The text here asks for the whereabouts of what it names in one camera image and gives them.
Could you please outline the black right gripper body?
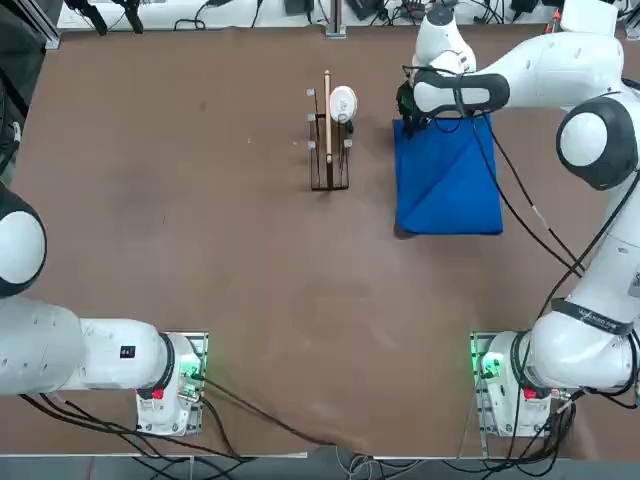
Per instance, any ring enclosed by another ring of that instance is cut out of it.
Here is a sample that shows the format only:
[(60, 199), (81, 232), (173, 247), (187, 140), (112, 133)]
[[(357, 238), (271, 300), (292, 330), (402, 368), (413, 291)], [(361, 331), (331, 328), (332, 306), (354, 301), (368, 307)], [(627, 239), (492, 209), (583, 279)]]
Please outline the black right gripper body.
[(425, 117), (417, 107), (414, 89), (409, 80), (405, 80), (396, 91), (397, 109), (405, 122), (423, 123)]

